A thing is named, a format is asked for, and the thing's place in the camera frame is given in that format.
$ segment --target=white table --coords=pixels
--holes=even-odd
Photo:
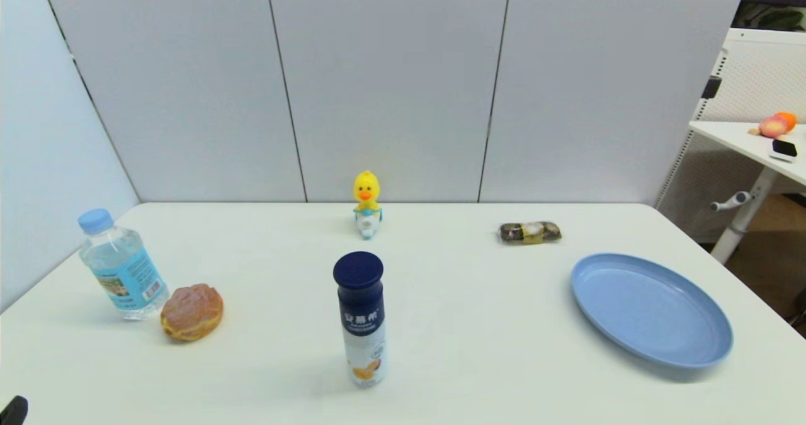
[[[764,165],[764,169],[753,184],[753,189],[749,190],[753,200],[740,207],[734,220],[725,228],[725,232],[720,236],[717,245],[711,250],[714,258],[725,264],[747,232],[747,227],[753,220],[758,208],[762,206],[775,181],[781,175],[788,176],[806,186],[806,163],[801,159],[803,155],[806,155],[806,152],[804,152],[806,150],[806,130],[803,129],[803,126],[798,125],[792,132],[782,137],[782,139],[794,143],[798,149],[798,160],[794,163],[789,163],[769,157],[768,149],[772,145],[771,139],[748,134],[749,129],[758,127],[756,123],[692,121],[689,123],[689,127],[697,134],[703,135]]]
[[[3,314],[0,403],[26,425],[680,423],[801,425],[806,341],[708,253],[642,205],[383,204],[373,241],[352,204],[146,204],[138,230],[173,288],[224,296],[212,334],[173,344],[122,322],[77,256]],[[506,247],[503,222],[553,220],[558,244]],[[346,376],[334,262],[385,263],[388,377]],[[722,365],[644,362],[579,312],[570,270],[594,252],[653,259],[696,282],[734,328]]]

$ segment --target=blue bottle cap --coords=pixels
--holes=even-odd
[[[333,267],[333,278],[340,287],[349,290],[369,288],[380,281],[383,263],[370,252],[348,253]]]
[[[112,216],[104,209],[83,213],[78,218],[78,225],[87,235],[103,232],[114,224],[115,221],[112,221]]]

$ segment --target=desk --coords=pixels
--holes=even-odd
[[[146,204],[138,230],[169,286],[207,282],[224,321],[173,344],[122,322],[77,256],[3,314],[0,403],[26,425],[176,423],[775,423],[806,419],[806,341],[707,252],[643,205],[383,204],[372,241],[352,204]],[[553,220],[556,244],[503,246],[503,222]],[[333,264],[385,263],[389,372],[346,376]],[[728,315],[734,350],[671,371],[582,316],[570,270],[594,252],[667,265]]]
[[[803,153],[800,153],[798,160],[794,163],[769,157],[768,147],[771,146],[772,140],[760,135],[748,134],[749,129],[758,127],[756,123],[692,121],[689,123],[689,127],[697,134],[703,135],[764,165],[764,169],[753,184],[753,189],[749,190],[753,195],[753,200],[740,207],[734,220],[725,228],[725,232],[722,233],[717,245],[711,251],[714,258],[725,264],[730,255],[736,250],[742,237],[747,232],[747,227],[753,220],[753,216],[755,216],[758,208],[761,207],[766,196],[769,195],[769,191],[779,176],[788,176],[806,186],[806,163],[802,159]],[[788,135],[783,136],[783,139],[797,145],[798,150],[801,152],[806,149],[806,130],[803,129],[803,126],[798,125]]]

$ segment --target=barcode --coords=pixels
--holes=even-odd
[[[157,291],[159,291],[159,287],[162,287],[162,284],[159,283],[158,280],[155,280],[154,283],[149,287],[149,289],[145,293],[143,293],[144,298],[146,298],[146,300],[151,299],[152,296],[155,295]]]

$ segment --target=blue plate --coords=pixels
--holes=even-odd
[[[728,318],[703,290],[659,264],[602,253],[574,267],[579,308],[631,353],[678,368],[725,359],[734,344]]]

